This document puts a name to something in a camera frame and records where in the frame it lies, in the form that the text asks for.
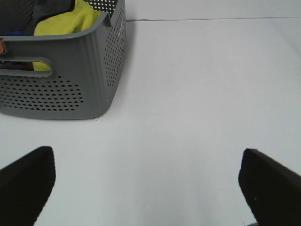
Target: blue object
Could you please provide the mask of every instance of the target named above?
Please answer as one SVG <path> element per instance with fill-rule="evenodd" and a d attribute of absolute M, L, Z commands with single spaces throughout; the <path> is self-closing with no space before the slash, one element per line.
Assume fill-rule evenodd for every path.
<path fill-rule="evenodd" d="M 18 32 L 12 32 L 12 31 L 6 31 L 6 36 L 23 36 L 25 35 L 25 31 L 18 31 Z"/>

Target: perforated basket wall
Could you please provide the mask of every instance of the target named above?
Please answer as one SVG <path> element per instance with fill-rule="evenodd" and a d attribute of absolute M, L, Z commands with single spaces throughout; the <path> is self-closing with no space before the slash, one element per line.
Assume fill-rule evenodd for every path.
<path fill-rule="evenodd" d="M 24 12 L 22 18 L 25 18 L 25 21 L 30 21 L 33 1 L 16 0 L 16 2 L 17 1 L 19 2 L 19 9 L 15 9 L 14 13 L 22 11 L 21 9 L 23 7 Z M 115 14 L 115 8 L 118 4 L 118 0 L 85 1 L 95 10 L 109 12 L 110 16 Z M 4 5 L 7 5 L 8 1 L 0 0 L 0 4 L 3 2 L 5 2 Z M 96 64 L 104 66 L 100 67 L 100 78 L 93 79 L 105 83 L 107 87 L 105 90 L 99 91 L 99 93 L 104 91 L 108 92 L 106 93 L 107 97 L 100 98 L 102 100 L 112 100 L 122 71 L 126 40 L 125 5 L 124 1 L 122 2 L 123 4 L 119 12 L 116 12 L 118 16 L 116 17 L 116 24 L 111 28 L 103 28 L 103 31 L 107 31 L 107 33 L 102 34 L 105 35 L 105 38 L 98 40 L 99 45 L 103 45 L 103 47 L 98 47 L 103 50 L 103 53 L 101 53 L 100 62 L 96 61 Z M 81 82 L 83 80 L 82 78 L 73 78 L 70 74 L 66 76 L 65 73 L 59 73 L 59 76 L 50 77 L 18 77 L 1 75 L 0 73 L 0 112 L 8 112 L 9 114 L 33 118 L 78 119 L 95 116 L 95 113 L 89 114 L 88 111 L 96 111 L 96 108 L 100 108 L 98 105 L 105 105 L 104 108 L 109 107 L 106 107 L 106 105 L 110 105 L 111 103 L 92 103 L 92 100 L 95 98 L 91 95 L 99 94 L 93 93 L 88 88 L 101 89 L 103 87 L 101 84 L 95 84 L 95 81 L 88 79 L 85 80 L 85 83 L 89 81 L 91 84 L 83 84 Z M 60 117 L 60 115 L 57 114 L 59 112 L 64 113 L 64 115 Z"/>

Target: orange object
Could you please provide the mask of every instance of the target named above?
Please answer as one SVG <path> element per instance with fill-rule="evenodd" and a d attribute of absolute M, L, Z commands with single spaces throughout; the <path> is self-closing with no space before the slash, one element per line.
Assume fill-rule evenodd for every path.
<path fill-rule="evenodd" d="M 4 53 L 4 45 L 2 41 L 0 40 L 0 54 Z"/>

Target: gray plastic basket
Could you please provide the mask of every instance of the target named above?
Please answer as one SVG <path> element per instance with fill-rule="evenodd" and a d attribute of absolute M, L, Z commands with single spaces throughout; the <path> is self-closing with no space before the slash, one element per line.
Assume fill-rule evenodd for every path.
<path fill-rule="evenodd" d="M 75 34 L 1 36 L 13 24 L 4 24 L 0 18 L 0 40 L 5 48 L 0 63 L 40 61 L 52 68 L 50 72 L 0 69 L 1 113 L 39 119 L 88 119 L 109 109 L 124 64 L 125 0 L 86 1 L 105 12 L 89 29 Z M 8 2 L 16 5 L 4 8 Z M 0 0 L 0 15 L 5 11 L 2 16 L 7 16 L 11 10 L 11 17 L 18 14 L 29 21 L 32 2 Z"/>

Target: yellow cloth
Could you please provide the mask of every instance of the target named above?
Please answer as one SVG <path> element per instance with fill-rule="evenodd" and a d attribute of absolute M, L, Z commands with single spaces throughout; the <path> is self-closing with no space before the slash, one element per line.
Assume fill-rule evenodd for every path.
<path fill-rule="evenodd" d="M 62 13 L 38 23 L 34 35 L 59 35 L 84 31 L 98 19 L 100 11 L 95 11 L 84 0 L 75 0 L 72 12 Z M 33 63 L 35 71 L 50 71 L 50 67 L 42 62 Z"/>

